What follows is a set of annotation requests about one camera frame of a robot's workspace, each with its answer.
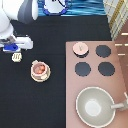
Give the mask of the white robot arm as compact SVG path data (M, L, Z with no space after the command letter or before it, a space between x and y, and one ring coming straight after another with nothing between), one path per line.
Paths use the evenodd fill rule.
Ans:
M12 20L29 24L38 17L38 0L0 0L0 48L19 52L33 48L29 36L15 36Z

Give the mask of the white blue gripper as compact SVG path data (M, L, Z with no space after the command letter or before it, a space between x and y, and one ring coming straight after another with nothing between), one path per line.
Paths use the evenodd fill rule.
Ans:
M18 50L17 45L5 45L3 48L3 51L5 51L5 52L15 52L17 50Z

